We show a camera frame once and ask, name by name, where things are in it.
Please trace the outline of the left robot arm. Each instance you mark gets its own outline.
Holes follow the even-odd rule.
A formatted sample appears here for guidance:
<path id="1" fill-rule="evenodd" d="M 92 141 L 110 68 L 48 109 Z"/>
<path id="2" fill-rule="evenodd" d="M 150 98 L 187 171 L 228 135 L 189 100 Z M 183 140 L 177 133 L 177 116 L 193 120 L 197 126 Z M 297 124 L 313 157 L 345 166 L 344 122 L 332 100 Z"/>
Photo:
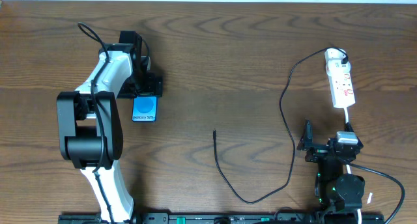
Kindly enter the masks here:
<path id="1" fill-rule="evenodd" d="M 90 76 L 57 96 L 61 156 L 85 176 L 100 206 L 95 217 L 68 217 L 67 222 L 140 222 L 121 172 L 124 137 L 117 99 L 133 101 L 133 122 L 156 120 L 162 77 L 150 71 L 151 58 L 141 53 L 145 44 L 135 31 L 121 31 L 117 43 L 102 42 Z"/>

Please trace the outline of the white USB charger plug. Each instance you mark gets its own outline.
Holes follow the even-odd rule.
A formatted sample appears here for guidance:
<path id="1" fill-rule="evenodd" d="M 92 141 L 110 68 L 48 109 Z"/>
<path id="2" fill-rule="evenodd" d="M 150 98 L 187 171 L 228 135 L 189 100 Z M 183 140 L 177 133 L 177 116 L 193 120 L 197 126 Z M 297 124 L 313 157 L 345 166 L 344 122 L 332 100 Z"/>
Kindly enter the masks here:
<path id="1" fill-rule="evenodd" d="M 324 52 L 324 56 L 326 63 L 329 63 L 332 60 L 339 60 L 341 61 L 341 64 L 346 64 L 349 62 L 349 56 L 346 54 L 346 52 L 343 49 L 337 47 L 328 48 Z"/>

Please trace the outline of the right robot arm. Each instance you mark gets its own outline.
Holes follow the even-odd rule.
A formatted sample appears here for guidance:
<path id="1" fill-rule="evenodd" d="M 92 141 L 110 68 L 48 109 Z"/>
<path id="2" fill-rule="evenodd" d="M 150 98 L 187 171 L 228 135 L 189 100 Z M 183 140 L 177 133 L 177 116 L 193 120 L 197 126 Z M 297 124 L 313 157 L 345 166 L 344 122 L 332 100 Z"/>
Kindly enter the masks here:
<path id="1" fill-rule="evenodd" d="M 318 144 L 313 142 L 310 121 L 305 121 L 297 149 L 306 152 L 307 162 L 318 165 L 315 195 L 319 198 L 321 209 L 311 215 L 313 222 L 361 222 L 358 210 L 362 208 L 365 180 L 361 176 L 345 172 L 343 167 L 355 160 L 362 148 L 363 144 L 349 123 L 327 143 Z"/>

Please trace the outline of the white power strip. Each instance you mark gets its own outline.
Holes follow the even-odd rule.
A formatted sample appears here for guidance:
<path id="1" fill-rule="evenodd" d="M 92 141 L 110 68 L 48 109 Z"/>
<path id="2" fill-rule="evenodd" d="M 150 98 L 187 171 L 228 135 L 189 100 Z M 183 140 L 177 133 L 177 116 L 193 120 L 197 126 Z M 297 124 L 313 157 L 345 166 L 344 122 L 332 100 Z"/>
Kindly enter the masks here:
<path id="1" fill-rule="evenodd" d="M 356 102 L 350 71 L 350 62 L 342 64 L 341 60 L 332 59 L 326 64 L 332 103 L 335 108 L 347 108 Z"/>

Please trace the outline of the blue Samsung Galaxy smartphone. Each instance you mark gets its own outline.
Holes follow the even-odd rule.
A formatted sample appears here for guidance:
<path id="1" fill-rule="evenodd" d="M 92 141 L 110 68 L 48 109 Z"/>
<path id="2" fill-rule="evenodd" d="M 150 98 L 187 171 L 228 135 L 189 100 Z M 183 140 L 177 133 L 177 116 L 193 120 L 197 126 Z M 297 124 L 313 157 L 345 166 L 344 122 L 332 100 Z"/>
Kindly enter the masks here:
<path id="1" fill-rule="evenodd" d="M 154 122 L 156 120 L 158 99 L 155 96 L 137 97 L 133 102 L 133 122 Z"/>

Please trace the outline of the small white paper scrap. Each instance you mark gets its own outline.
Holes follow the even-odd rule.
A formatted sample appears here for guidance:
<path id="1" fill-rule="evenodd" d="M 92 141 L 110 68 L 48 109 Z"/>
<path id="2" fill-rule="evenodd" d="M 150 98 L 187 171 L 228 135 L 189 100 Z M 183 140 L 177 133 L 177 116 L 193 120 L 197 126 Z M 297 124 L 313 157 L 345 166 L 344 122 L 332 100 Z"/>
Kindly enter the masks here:
<path id="1" fill-rule="evenodd" d="M 369 195 L 368 195 L 368 198 L 367 198 L 367 204 L 370 204 L 371 203 L 372 196 L 373 196 L 373 193 L 372 192 L 369 192 Z"/>

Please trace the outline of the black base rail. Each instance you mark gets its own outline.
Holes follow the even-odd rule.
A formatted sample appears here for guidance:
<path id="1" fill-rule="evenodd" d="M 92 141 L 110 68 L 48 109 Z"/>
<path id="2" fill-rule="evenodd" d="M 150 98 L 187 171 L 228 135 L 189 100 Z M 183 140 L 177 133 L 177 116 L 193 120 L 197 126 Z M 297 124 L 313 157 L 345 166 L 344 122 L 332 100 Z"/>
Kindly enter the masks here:
<path id="1" fill-rule="evenodd" d="M 384 217 L 380 214 L 362 214 L 362 223 L 380 224 L 384 223 Z M 59 224 L 93 224 L 110 223 L 101 219 L 100 214 L 60 215 Z M 167 213 L 146 213 L 134 215 L 132 220 L 115 223 L 137 223 L 137 224 L 249 224 L 249 223 L 358 223 L 354 215 L 328 214 L 324 222 L 320 222 L 315 216 L 295 213 L 279 213 L 276 215 L 267 214 L 167 214 Z"/>

